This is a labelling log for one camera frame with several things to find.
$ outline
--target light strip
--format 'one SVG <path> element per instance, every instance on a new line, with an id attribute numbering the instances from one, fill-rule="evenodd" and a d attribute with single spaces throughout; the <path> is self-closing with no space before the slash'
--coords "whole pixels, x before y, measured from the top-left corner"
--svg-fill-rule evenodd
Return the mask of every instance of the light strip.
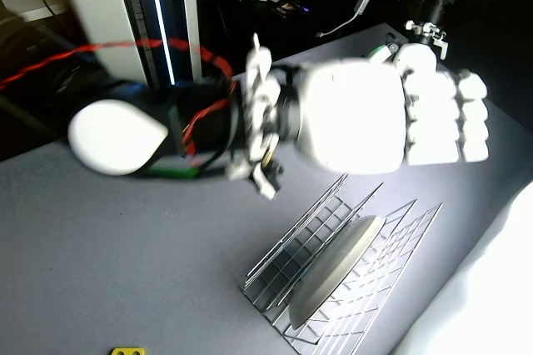
<path id="1" fill-rule="evenodd" d="M 161 39 L 163 41 L 163 50 L 165 51 L 165 58 L 167 59 L 168 75 L 170 76 L 170 83 L 174 85 L 174 71 L 172 70 L 172 63 L 170 62 L 170 51 L 168 50 L 167 33 L 165 32 L 165 23 L 163 23 L 163 15 L 161 12 L 161 4 L 159 0 L 154 0 L 156 3 L 157 20 L 159 22 L 159 30 L 161 31 Z"/>

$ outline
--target yellow block with holes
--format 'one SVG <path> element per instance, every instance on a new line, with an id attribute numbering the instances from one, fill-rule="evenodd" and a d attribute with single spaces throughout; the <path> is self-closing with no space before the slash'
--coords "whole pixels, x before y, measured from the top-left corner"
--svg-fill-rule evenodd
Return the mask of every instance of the yellow block with holes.
<path id="1" fill-rule="evenodd" d="M 144 348 L 115 348 L 111 355 L 146 355 Z"/>

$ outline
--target metal wire rack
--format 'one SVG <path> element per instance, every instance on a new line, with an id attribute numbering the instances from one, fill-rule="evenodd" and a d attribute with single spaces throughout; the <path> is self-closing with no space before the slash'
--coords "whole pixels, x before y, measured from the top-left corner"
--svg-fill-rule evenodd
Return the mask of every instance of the metal wire rack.
<path id="1" fill-rule="evenodd" d="M 337 196 L 341 176 L 245 276 L 242 291 L 302 355 L 354 353 L 403 273 L 416 246 L 441 209 L 408 218 L 413 200 L 386 215 L 386 223 L 361 260 L 303 326 L 289 320 L 292 289 L 321 250 L 361 212 L 382 184 L 355 207 Z"/>

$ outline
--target table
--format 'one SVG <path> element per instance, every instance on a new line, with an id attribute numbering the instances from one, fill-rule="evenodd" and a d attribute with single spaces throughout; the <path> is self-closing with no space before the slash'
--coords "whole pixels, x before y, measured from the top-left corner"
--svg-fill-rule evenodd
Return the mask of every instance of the table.
<path id="1" fill-rule="evenodd" d="M 359 56 L 393 32 L 380 25 L 290 57 Z M 533 136 L 489 104 L 491 157 L 351 177 L 345 200 L 378 183 L 369 207 L 443 202 L 360 354 L 386 354 L 499 209 L 533 179 Z M 247 269 L 338 175 L 281 148 L 276 203 L 247 182 L 113 178 L 61 143 L 0 164 L 0 352 L 148 355 L 293 354 L 239 290 Z"/>

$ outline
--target plate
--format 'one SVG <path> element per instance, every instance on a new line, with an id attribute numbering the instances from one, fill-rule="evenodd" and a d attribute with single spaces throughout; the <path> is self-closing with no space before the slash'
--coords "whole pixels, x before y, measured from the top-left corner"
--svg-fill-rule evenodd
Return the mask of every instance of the plate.
<path id="1" fill-rule="evenodd" d="M 348 223 L 316 257 L 289 302 L 289 317 L 299 328 L 331 296 L 377 237 L 386 219 L 365 216 Z"/>

